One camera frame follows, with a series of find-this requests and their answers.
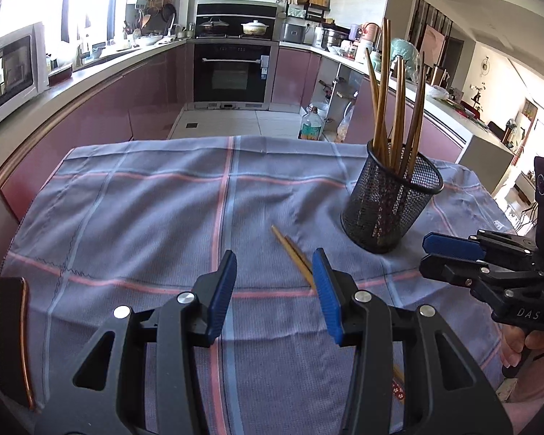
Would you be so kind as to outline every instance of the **white countertop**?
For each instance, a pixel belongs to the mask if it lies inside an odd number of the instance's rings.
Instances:
[[[0,167],[48,118],[85,91],[132,65],[185,43],[181,40],[162,46],[142,47],[109,62],[87,66],[74,72],[70,79],[32,98],[0,123]]]
[[[343,65],[350,67],[357,72],[360,72],[364,75],[369,75],[369,69],[366,64],[355,62],[354,60],[347,59],[346,57],[341,57],[336,54],[332,54],[329,51],[319,49],[317,47],[308,46],[305,44],[294,44],[291,42],[281,42],[280,47],[286,47],[289,49],[300,49],[308,50],[316,54],[320,54],[323,57],[334,60],[335,62],[342,63]],[[380,81],[380,73],[376,74],[377,79]],[[392,90],[397,89],[397,81],[395,79],[389,80],[389,87]],[[409,98],[413,103],[415,103],[417,86],[412,83],[407,83],[405,88],[405,96]],[[461,138],[465,143],[469,142],[472,136],[479,137],[486,142],[491,143],[492,145],[497,146],[503,151],[512,153],[505,145],[500,142],[500,140],[493,135],[489,130],[484,129],[481,126],[478,126],[474,121],[469,120],[467,117],[462,116],[457,111],[451,109],[447,104],[436,101],[433,98],[425,98],[425,111],[431,116],[439,120],[445,127],[448,127],[453,131],[459,138]]]

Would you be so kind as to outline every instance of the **stove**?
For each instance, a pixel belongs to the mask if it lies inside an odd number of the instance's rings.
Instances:
[[[276,3],[209,0],[198,4],[194,44],[194,109],[268,109],[279,43],[272,40]],[[224,21],[222,33],[203,30]],[[260,21],[262,36],[244,34],[242,24]]]

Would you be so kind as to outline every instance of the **mesh cup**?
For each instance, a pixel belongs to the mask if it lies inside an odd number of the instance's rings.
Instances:
[[[424,155],[418,154],[409,182],[377,160],[371,142],[367,152],[367,161],[341,214],[341,224],[359,247],[387,253],[397,246],[429,200],[441,192],[443,179]]]

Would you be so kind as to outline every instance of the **plaid tablecloth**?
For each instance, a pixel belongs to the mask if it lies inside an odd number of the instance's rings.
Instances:
[[[468,236],[511,225],[477,177],[435,161],[445,188],[386,255],[357,247],[339,215],[367,156],[361,145],[265,137],[144,141],[74,149],[34,200],[3,276],[29,283],[28,356],[38,408],[11,401],[29,429],[64,373],[112,310],[161,306],[217,268],[225,250],[238,277],[222,336],[196,352],[210,433],[337,433],[353,351],[328,336],[318,298],[270,231],[398,307],[434,305],[500,382],[499,329],[467,290],[423,279],[431,231]],[[398,363],[401,356],[396,354]],[[154,361],[146,407],[153,430]],[[394,404],[394,425],[402,408]]]

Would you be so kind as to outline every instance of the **fingernail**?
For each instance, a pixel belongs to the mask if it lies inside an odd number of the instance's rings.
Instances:
[[[520,355],[519,353],[515,353],[514,355],[510,357],[508,361],[512,366],[518,366],[518,363],[520,362],[521,359],[522,359],[522,355]]]

